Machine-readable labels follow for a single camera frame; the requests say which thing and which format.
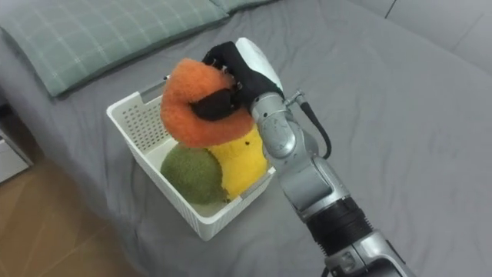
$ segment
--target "wooden floor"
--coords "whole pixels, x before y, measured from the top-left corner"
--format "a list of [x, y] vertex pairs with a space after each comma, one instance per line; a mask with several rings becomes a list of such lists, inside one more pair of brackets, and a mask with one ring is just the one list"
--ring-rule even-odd
[[0, 184], [0, 277], [134, 277], [114, 231], [48, 159]]

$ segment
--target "gray bed sheet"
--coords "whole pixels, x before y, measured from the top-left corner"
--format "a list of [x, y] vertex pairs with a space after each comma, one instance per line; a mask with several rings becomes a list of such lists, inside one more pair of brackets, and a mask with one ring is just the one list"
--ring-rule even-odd
[[203, 242], [105, 115], [181, 58], [200, 59], [240, 36], [264, 50], [286, 94], [307, 92], [332, 139], [330, 163], [417, 275], [492, 276], [491, 77], [345, 0], [284, 0], [239, 12], [62, 100], [48, 99], [1, 42], [0, 84], [144, 274], [319, 276], [323, 255], [276, 181]]

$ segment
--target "plush toy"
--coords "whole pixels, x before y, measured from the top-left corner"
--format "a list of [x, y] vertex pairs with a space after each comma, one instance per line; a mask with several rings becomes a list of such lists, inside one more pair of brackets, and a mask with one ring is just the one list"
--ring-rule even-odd
[[[161, 119], [177, 141], [188, 147], [219, 145], [246, 135], [253, 118], [245, 108], [238, 108], [226, 118], [211, 121], [196, 115], [198, 110], [217, 111], [222, 107], [216, 92], [231, 87], [231, 77], [212, 66], [185, 58], [176, 65], [166, 81], [161, 103]], [[211, 101], [197, 108], [204, 99]]]
[[232, 83], [232, 77], [222, 71], [184, 59], [166, 82], [161, 103], [161, 119], [169, 134], [187, 147], [207, 148], [218, 160], [221, 187], [230, 200], [267, 171], [252, 117], [234, 105], [231, 91], [225, 89]]
[[177, 144], [162, 162], [161, 173], [190, 203], [207, 205], [226, 200], [221, 165], [207, 149]]
[[221, 165], [222, 187], [228, 192], [228, 199], [238, 197], [266, 173], [262, 147], [255, 125], [239, 139], [208, 148]]

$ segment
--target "pillow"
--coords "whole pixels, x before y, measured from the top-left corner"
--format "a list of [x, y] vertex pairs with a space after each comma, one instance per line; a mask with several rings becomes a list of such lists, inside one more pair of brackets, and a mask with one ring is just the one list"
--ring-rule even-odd
[[228, 15], [208, 0], [43, 0], [0, 19], [52, 96]]
[[240, 8], [248, 6], [261, 5], [275, 0], [211, 0], [217, 6], [223, 8], [226, 12], [235, 12]]

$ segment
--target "orange fuzzy ring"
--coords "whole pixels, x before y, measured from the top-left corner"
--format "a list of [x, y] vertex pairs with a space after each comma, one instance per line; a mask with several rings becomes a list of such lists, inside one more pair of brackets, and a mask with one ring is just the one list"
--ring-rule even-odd
[[245, 108], [214, 122], [201, 119], [190, 103], [212, 93], [230, 88], [232, 79], [212, 66], [189, 58], [181, 60], [166, 82], [161, 103], [161, 119], [178, 142], [188, 147], [220, 145], [246, 135], [253, 119]]

